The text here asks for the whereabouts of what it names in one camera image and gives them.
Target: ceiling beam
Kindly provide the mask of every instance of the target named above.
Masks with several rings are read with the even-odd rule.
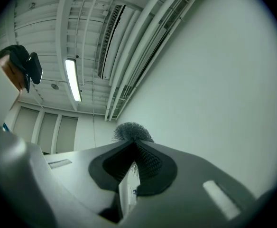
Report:
[[[63,81],[67,81],[65,60],[67,59],[67,29],[72,2],[73,0],[59,0],[56,15],[55,47],[57,54],[57,63]],[[78,104],[72,96],[69,84],[65,84],[65,90],[73,109],[77,111]]]
[[[30,103],[30,102],[26,102],[24,100],[19,100],[19,102],[23,103],[25,107],[30,108],[30,106],[32,105],[36,105],[36,106],[40,106],[39,104],[35,104],[35,103]],[[57,108],[57,107],[53,107],[53,106],[48,106],[48,105],[42,105],[43,109],[46,111],[47,108],[49,109],[55,109],[55,110],[61,110],[61,111],[66,111],[66,112],[75,112],[75,113],[84,113],[84,114],[91,114],[93,115],[92,112],[81,112],[81,111],[74,111],[74,110],[70,110],[70,109],[63,109],[63,108]],[[105,116],[104,113],[94,113],[94,115],[101,115],[101,116]]]
[[[5,10],[5,31],[8,39],[8,44],[16,45],[16,36],[14,29],[14,13],[15,13],[16,0],[11,0]]]

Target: brush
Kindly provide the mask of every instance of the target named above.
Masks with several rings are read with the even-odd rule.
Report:
[[[143,140],[154,143],[148,130],[138,123],[122,123],[115,130],[113,134],[113,141],[118,142],[122,140]],[[139,169],[135,162],[131,167],[134,174],[139,177]]]

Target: ceiling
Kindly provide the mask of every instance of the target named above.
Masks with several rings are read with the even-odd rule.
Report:
[[[108,20],[108,16],[105,17],[103,12],[110,9],[111,2],[112,5],[127,4],[137,10],[143,10],[149,0],[96,0],[85,41],[83,85],[82,43],[92,1],[84,0],[79,14],[83,0],[13,0],[0,16],[0,50],[8,45],[23,45],[29,53],[38,54],[44,71],[40,84],[31,82],[30,93],[24,92],[20,101],[68,111],[105,114],[111,87],[108,80],[97,76],[99,51]],[[158,1],[151,11],[152,16],[164,1]],[[75,48],[76,27],[78,30]],[[76,57],[81,102],[74,101],[65,76],[63,58],[67,57]],[[54,90],[51,84],[56,84],[59,89]],[[123,102],[124,99],[121,98],[116,113]]]

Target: fluorescent light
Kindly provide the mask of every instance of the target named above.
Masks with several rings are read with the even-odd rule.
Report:
[[[76,74],[76,66],[75,66],[76,61],[74,59],[67,59],[65,63],[66,63],[66,70],[67,70],[68,80],[73,94],[73,98],[75,101],[82,101],[80,90],[78,87],[78,82],[77,82],[77,74]]]

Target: white wall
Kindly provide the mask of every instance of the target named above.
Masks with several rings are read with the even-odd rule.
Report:
[[[277,28],[258,0],[197,0],[118,119],[257,197],[277,180]]]
[[[104,121],[103,116],[94,116],[95,143],[93,135],[93,116],[83,114],[78,118],[75,132],[74,150],[84,150],[107,145],[112,142],[116,121]]]
[[[9,112],[6,117],[5,123],[10,128],[13,129],[14,122],[17,118],[17,114],[19,113],[20,107],[26,107],[34,110],[40,111],[41,107],[25,104],[25,103],[17,103]],[[63,116],[69,117],[78,117],[76,132],[75,132],[75,140],[74,140],[74,150],[85,150],[90,148],[95,148],[94,144],[94,134],[93,134],[93,116],[90,114],[79,114],[75,112],[61,111],[56,109],[44,108],[45,113],[50,114],[62,114]],[[94,117],[94,125],[95,125],[95,143],[96,147],[111,144],[113,132],[117,126],[116,121],[104,121],[104,117],[100,115],[95,115]]]

